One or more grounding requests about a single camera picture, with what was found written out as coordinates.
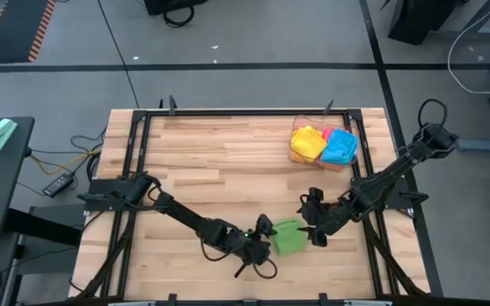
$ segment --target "orange and black hazard mat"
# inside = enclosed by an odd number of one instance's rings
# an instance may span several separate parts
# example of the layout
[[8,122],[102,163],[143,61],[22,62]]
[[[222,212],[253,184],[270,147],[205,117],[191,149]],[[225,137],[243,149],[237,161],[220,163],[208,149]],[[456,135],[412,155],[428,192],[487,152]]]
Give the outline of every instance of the orange and black hazard mat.
[[6,0],[0,12],[0,64],[37,59],[56,0]]

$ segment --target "green towel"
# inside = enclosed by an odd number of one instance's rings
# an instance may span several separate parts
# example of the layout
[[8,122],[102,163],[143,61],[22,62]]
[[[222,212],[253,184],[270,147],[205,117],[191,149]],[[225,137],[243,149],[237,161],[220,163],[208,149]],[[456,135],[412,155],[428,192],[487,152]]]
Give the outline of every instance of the green towel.
[[304,227],[302,221],[296,218],[285,219],[273,226],[277,234],[270,239],[279,256],[287,256],[305,248],[307,233],[298,230],[301,227]]

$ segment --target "wooden tabletop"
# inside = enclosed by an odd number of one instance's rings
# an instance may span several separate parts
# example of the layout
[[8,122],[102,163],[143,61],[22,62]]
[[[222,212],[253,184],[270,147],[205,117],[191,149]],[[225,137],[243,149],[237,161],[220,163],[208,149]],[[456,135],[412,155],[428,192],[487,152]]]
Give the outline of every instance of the wooden tabletop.
[[[97,177],[121,174],[129,134],[131,110],[114,110],[107,126]],[[395,149],[381,108],[362,109],[367,141],[376,171],[395,159]],[[299,195],[316,186],[326,201],[348,189],[352,171],[330,172],[288,159],[293,116],[173,116],[151,121],[145,170],[158,177],[175,200],[203,217],[222,218],[243,230],[253,228],[265,213],[274,224],[300,218]],[[343,126],[342,116],[311,119]],[[139,146],[141,127],[136,147]],[[134,150],[132,169],[139,150]],[[362,154],[358,161],[365,175]],[[105,260],[113,212],[105,212],[83,234],[73,284],[85,287]],[[123,225],[128,218],[122,218]],[[385,212],[394,257],[423,290],[428,291],[424,265],[412,220],[394,211]],[[273,280],[258,277],[235,256],[212,263],[201,252],[195,233],[169,216],[157,212],[138,214],[128,272],[126,300],[214,299],[331,299],[373,298],[368,254],[362,225],[349,222],[328,237],[327,247],[308,246],[303,252],[271,259],[279,273]],[[219,252],[206,247],[210,257]],[[379,259],[385,292],[385,266]],[[111,292],[116,292],[120,263],[113,270]],[[269,264],[259,266],[269,275]],[[77,295],[75,289],[70,295]]]

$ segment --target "desk leg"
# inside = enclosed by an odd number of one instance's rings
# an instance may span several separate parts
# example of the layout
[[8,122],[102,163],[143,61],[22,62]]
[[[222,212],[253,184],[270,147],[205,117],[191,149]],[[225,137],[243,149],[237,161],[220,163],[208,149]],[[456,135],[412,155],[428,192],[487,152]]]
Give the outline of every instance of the desk leg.
[[35,217],[13,208],[9,209],[7,219],[5,220],[5,229],[22,235],[48,239],[77,247],[81,242],[82,234],[79,229]]

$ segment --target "clear plastic bin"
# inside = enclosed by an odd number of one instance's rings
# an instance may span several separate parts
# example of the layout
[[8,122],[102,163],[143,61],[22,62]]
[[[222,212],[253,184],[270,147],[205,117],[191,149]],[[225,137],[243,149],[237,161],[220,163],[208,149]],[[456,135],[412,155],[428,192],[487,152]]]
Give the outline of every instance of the clear plastic bin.
[[[352,131],[354,135],[358,135],[357,130],[354,127],[341,127],[338,125],[330,124],[330,123],[325,123],[325,122],[319,122],[315,120],[311,120],[306,116],[296,116],[294,118],[294,123],[293,123],[293,130],[290,134],[290,137],[292,139],[293,132],[299,130],[301,127],[305,128],[307,126],[310,126],[314,128],[317,131],[322,132],[323,130],[327,128],[332,128],[332,129],[341,129],[344,131]],[[292,149],[291,145],[291,140],[288,141],[288,148],[289,148],[289,159],[293,162],[299,162],[307,165],[312,165],[314,167],[323,167],[326,168],[327,170],[331,171],[336,171],[340,172],[343,171],[346,167],[351,165],[352,163],[356,162],[356,152],[355,156],[350,160],[349,163],[347,164],[335,164],[335,163],[328,163],[328,162],[321,162],[321,154],[319,154],[315,159],[311,158],[310,156],[303,156],[299,152],[296,152]]]

